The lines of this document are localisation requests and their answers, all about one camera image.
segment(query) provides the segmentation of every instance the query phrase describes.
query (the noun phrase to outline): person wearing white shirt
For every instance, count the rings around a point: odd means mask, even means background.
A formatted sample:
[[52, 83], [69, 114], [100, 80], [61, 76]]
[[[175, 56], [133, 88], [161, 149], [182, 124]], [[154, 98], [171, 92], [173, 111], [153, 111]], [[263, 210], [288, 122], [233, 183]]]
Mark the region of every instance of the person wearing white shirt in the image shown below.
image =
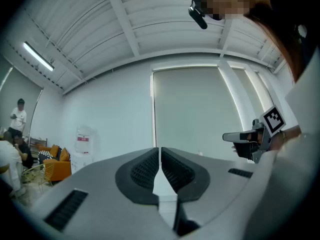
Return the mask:
[[26, 122], [27, 122], [27, 113], [25, 111], [25, 101], [20, 98], [17, 103], [17, 107], [15, 107], [10, 115], [11, 124], [8, 131], [12, 136], [18, 134], [18, 132], [23, 133]]
[[9, 172], [3, 173], [1, 177], [13, 188], [16, 194], [22, 195], [25, 192], [20, 183], [23, 170], [22, 160], [12, 141], [11, 133], [6, 131], [3, 135], [3, 140], [0, 141], [0, 167], [9, 164]]

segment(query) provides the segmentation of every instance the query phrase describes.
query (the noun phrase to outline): man standing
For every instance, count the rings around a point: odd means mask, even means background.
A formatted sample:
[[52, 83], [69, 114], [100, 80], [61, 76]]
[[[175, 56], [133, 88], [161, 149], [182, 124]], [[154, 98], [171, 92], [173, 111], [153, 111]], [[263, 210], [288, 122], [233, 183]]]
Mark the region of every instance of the man standing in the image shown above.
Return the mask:
[[15, 149], [19, 152], [19, 155], [21, 157], [22, 165], [30, 169], [34, 164], [34, 159], [31, 155], [30, 148], [22, 138], [22, 133], [18, 132], [16, 135], [14, 135], [13, 141], [15, 143]]
[[15, 193], [20, 196], [26, 189], [21, 188], [20, 177], [22, 174], [22, 160], [18, 151], [12, 145], [12, 135], [9, 131], [3, 134], [3, 140], [0, 140], [0, 167], [9, 164], [10, 174], [4, 173], [4, 180], [13, 188]]
[[10, 118], [12, 120], [8, 131], [11, 135], [15, 136], [18, 132], [23, 133], [26, 126], [27, 113], [25, 111], [25, 101], [22, 98], [18, 100], [18, 106], [13, 109]]

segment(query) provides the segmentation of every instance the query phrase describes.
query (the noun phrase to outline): wicker chair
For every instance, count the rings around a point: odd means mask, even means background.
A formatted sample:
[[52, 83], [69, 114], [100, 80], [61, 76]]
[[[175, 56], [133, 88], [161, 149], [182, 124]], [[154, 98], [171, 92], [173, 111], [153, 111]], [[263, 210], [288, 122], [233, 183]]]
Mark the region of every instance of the wicker chair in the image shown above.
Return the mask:
[[41, 193], [44, 193], [43, 184], [49, 182], [52, 186], [50, 178], [54, 173], [54, 164], [40, 164], [22, 173], [21, 180], [23, 183], [38, 183]]

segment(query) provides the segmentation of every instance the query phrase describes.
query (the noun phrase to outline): orange sofa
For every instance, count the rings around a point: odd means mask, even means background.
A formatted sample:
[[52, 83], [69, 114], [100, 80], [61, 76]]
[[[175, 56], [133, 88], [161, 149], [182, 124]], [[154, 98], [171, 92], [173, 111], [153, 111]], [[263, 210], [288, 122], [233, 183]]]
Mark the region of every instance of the orange sofa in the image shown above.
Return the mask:
[[[39, 146], [38, 149], [39, 151], [48, 151], [54, 158], [56, 158], [59, 150], [59, 146], [56, 146], [56, 145], [53, 145], [52, 147]], [[68, 151], [64, 148], [61, 152], [59, 160], [46, 159], [43, 161], [45, 165], [54, 164], [53, 174], [50, 178], [52, 182], [62, 181], [71, 175], [71, 163], [69, 161], [69, 156], [70, 155]]]

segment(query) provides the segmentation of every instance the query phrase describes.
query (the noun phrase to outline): white ceiling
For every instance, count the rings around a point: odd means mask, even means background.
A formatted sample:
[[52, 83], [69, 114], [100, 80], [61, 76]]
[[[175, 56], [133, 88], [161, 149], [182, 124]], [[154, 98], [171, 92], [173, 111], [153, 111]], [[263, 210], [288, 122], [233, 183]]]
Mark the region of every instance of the white ceiling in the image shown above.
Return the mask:
[[[45, 75], [44, 81], [64, 93], [104, 71], [160, 55], [232, 55], [271, 68], [283, 61], [262, 30], [246, 18], [207, 19], [203, 30], [189, 16], [190, 4], [191, 0], [28, 0], [8, 25], [1, 52], [6, 57], [10, 47], [33, 66], [30, 71]], [[52, 63], [53, 72], [23, 49], [25, 41]]]

